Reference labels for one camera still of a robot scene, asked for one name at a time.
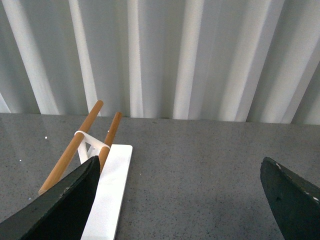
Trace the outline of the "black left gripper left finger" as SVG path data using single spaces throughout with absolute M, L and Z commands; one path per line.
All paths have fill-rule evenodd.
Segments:
M 97 156 L 0 224 L 2 240 L 79 240 L 100 178 Z

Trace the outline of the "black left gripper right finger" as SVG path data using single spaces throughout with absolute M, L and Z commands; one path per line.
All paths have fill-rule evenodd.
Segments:
M 320 188 L 269 157 L 260 181 L 276 223 L 286 240 L 320 238 Z

